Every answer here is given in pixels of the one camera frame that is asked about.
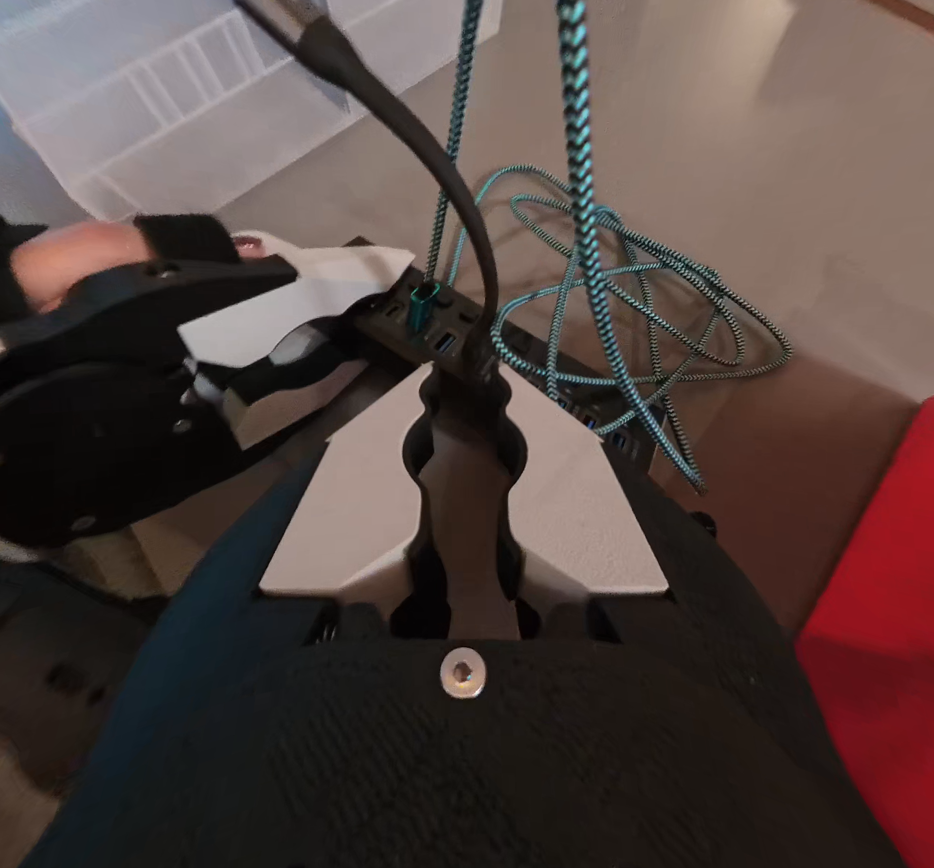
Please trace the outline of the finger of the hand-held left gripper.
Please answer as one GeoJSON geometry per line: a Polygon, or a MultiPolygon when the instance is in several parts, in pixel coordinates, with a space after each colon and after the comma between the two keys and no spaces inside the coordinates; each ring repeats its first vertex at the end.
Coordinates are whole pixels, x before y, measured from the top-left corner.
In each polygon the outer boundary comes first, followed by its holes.
{"type": "Polygon", "coordinates": [[[328,406],[368,366],[349,356],[262,361],[236,372],[222,393],[222,415],[247,451],[328,406]]]}
{"type": "Polygon", "coordinates": [[[272,255],[283,258],[297,278],[180,325],[191,358],[248,366],[301,325],[340,317],[359,301],[391,290],[414,261],[411,251],[387,246],[274,246],[272,255]]]}

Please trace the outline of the clear plastic divided tray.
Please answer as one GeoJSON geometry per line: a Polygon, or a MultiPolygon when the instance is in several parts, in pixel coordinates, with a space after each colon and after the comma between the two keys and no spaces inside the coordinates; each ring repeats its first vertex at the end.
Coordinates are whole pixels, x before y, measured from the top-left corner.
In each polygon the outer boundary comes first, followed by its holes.
{"type": "MultiPolygon", "coordinates": [[[[465,0],[313,0],[400,93],[457,55],[465,0]]],[[[212,212],[366,115],[233,0],[2,0],[2,108],[100,220],[212,212]]]]}

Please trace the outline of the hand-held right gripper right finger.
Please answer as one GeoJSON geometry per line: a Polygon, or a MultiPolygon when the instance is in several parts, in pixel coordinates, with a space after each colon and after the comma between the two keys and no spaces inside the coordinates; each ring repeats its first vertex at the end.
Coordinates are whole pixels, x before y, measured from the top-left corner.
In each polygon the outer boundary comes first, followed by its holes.
{"type": "Polygon", "coordinates": [[[510,485],[498,579],[520,638],[556,608],[594,598],[665,597],[666,579],[597,434],[521,378],[504,378],[498,424],[510,485]]]}

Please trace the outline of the red plastic bin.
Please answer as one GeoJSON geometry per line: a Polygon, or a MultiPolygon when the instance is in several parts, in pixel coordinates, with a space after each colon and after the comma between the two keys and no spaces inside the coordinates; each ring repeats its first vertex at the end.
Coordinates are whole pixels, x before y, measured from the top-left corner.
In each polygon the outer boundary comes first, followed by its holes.
{"type": "Polygon", "coordinates": [[[798,660],[850,778],[909,866],[933,865],[933,399],[919,408],[798,660]]]}

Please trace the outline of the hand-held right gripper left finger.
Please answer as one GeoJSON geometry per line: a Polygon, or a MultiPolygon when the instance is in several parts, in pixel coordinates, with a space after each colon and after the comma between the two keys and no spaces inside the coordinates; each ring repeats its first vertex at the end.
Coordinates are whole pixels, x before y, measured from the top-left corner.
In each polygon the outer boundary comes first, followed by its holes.
{"type": "Polygon", "coordinates": [[[421,478],[439,374],[422,365],[327,441],[263,594],[371,605],[396,636],[448,635],[448,579],[421,478]]]}

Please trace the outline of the black usb hub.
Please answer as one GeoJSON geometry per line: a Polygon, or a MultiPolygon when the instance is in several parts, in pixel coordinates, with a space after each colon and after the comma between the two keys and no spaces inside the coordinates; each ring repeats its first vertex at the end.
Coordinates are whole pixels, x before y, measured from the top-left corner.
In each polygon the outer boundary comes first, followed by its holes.
{"type": "MultiPolygon", "coordinates": [[[[462,348],[481,307],[465,295],[442,285],[425,328],[410,332],[406,321],[412,291],[420,284],[422,272],[409,267],[391,290],[366,298],[350,319],[359,333],[359,344],[367,357],[389,371],[402,374],[426,363],[436,363],[453,380],[463,383],[465,374],[462,348]]],[[[519,325],[506,322],[503,340],[521,362],[533,368],[544,367],[546,345],[519,325]]],[[[557,355],[557,368],[584,380],[595,380],[597,372],[563,351],[557,355]]],[[[624,401],[609,388],[596,384],[563,384],[558,387],[557,404],[591,432],[616,422],[624,412],[624,401]]],[[[658,450],[656,441],[634,418],[599,437],[615,450],[616,458],[629,460],[648,474],[658,450]]]]}

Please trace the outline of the person's left hand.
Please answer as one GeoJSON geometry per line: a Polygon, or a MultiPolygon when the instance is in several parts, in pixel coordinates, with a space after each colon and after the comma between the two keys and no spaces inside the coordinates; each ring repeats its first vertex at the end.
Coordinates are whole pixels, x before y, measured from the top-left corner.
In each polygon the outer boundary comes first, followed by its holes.
{"type": "Polygon", "coordinates": [[[85,220],[57,230],[1,220],[2,322],[49,312],[77,282],[111,268],[173,259],[237,264],[266,255],[260,238],[231,235],[209,215],[85,220]]]}

